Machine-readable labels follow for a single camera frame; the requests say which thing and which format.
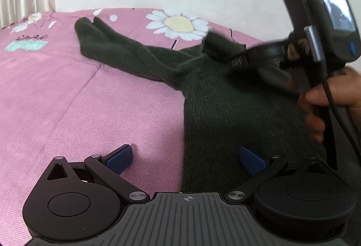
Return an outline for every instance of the white flower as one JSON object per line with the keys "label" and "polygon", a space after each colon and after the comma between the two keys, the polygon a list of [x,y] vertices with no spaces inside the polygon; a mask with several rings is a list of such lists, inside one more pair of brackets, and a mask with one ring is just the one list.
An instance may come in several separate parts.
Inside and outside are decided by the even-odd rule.
{"label": "white flower", "polygon": [[35,23],[41,18],[42,18],[42,14],[40,12],[36,14],[31,14],[26,22],[20,23],[19,25],[15,26],[13,30],[11,30],[11,32],[23,31],[28,27],[29,24]]}
{"label": "white flower", "polygon": [[24,22],[24,23],[20,23],[18,26],[15,26],[13,28],[13,30],[11,30],[10,32],[19,32],[19,31],[23,31],[27,28],[28,26],[28,22]]}
{"label": "white flower", "polygon": [[164,33],[172,39],[180,37],[187,41],[199,40],[209,30],[208,21],[180,11],[154,10],[146,18],[153,20],[146,26],[147,29],[157,29],[154,34]]}
{"label": "white flower", "polygon": [[36,13],[36,14],[31,14],[28,18],[28,23],[35,23],[38,20],[40,20],[42,18],[42,14],[40,12]]}

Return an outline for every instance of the dark green sweater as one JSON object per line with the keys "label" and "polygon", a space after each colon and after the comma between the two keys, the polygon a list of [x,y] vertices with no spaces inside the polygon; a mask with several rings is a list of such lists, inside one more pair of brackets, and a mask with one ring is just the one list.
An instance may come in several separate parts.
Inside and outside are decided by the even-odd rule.
{"label": "dark green sweater", "polygon": [[324,148],[309,137],[295,97],[268,87],[255,71],[230,72],[224,59],[244,45],[211,33],[202,45],[180,51],[144,46],[97,17],[93,23],[80,18],[75,30],[83,56],[182,91],[183,192],[227,192],[249,179],[239,163],[241,145],[265,158],[282,155],[296,165],[308,156],[325,161]]}

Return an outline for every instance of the human hand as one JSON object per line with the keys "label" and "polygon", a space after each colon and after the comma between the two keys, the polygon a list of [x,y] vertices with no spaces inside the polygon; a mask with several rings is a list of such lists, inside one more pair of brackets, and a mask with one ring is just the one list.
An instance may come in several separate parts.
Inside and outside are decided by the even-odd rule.
{"label": "human hand", "polygon": [[[345,74],[328,79],[335,104],[349,106],[351,117],[361,131],[361,75],[352,68],[345,68]],[[315,86],[298,99],[298,107],[305,114],[305,124],[315,141],[324,140],[324,121],[314,114],[313,106],[328,106],[322,84]]]}

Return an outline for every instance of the pink bedsheet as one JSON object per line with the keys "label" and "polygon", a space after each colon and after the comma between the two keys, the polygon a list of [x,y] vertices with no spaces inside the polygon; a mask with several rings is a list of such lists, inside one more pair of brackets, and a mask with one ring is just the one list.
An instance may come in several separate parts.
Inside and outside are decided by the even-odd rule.
{"label": "pink bedsheet", "polygon": [[[83,57],[74,31],[78,18],[92,20],[98,15],[116,31],[146,45],[179,50],[201,42],[168,38],[162,31],[154,34],[156,28],[146,28],[152,22],[146,16],[152,11],[44,12],[0,31],[3,246],[22,246],[31,238],[22,206],[57,155],[83,161],[90,154],[104,155],[128,143],[134,160],[122,177],[150,195],[179,191],[184,149],[181,92]],[[247,45],[258,42],[214,23],[201,24]]]}

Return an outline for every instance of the blue gripper pad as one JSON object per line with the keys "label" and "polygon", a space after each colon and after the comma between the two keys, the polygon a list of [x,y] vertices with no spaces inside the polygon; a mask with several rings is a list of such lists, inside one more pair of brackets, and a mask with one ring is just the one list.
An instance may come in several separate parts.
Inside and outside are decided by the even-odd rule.
{"label": "blue gripper pad", "polygon": [[267,167],[267,162],[264,158],[255,154],[245,146],[242,146],[239,149],[239,161],[252,176],[258,174]]}
{"label": "blue gripper pad", "polygon": [[123,145],[117,150],[106,155],[104,158],[107,158],[104,165],[117,175],[120,175],[127,167],[132,164],[133,149],[130,145]]}

